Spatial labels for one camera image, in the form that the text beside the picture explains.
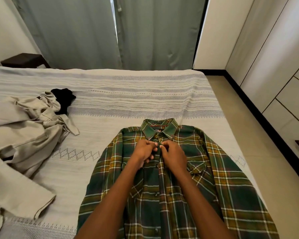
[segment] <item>shirt chest pocket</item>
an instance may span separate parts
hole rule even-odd
[[[215,201],[217,198],[217,191],[209,162],[188,161],[187,170],[205,199],[209,203]]]
[[[122,171],[127,165],[127,162],[122,162]],[[141,196],[142,190],[143,190],[143,183],[144,183],[144,169],[140,168],[134,177],[133,186],[130,191],[131,197],[137,197],[139,198]]]

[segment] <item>shirt collar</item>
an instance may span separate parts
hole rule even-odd
[[[178,128],[178,124],[174,118],[166,119],[166,120],[150,120],[145,119],[141,125],[141,130],[145,134],[148,140],[152,139],[152,137],[157,133],[151,126],[157,125],[159,126],[166,126],[167,127],[162,131],[169,139],[173,139],[174,134]]]

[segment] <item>shirt sleeve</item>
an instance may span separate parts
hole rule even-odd
[[[270,214],[243,171],[202,130],[199,139],[210,159],[217,198],[227,227],[237,238],[279,238]]]
[[[122,148],[122,131],[120,131],[103,151],[92,172],[80,206],[77,232],[119,177],[122,166]]]

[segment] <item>bed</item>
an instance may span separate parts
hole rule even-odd
[[[178,124],[202,129],[242,169],[263,200],[202,72],[0,67],[0,100],[7,96],[36,97],[53,88],[68,88],[76,95],[68,116],[80,135],[70,134],[33,178],[56,193],[55,201],[36,221],[5,213],[0,238],[73,238],[79,207],[97,160],[121,128],[140,126],[145,118],[175,118]]]

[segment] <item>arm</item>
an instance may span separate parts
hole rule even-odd
[[[156,146],[157,143],[139,140],[124,170],[85,221],[75,239],[116,238],[135,174],[144,162],[154,158],[151,153],[157,151]]]
[[[181,147],[170,140],[160,145],[165,164],[177,178],[202,239],[233,239],[233,235],[201,194],[187,171],[187,158]]]

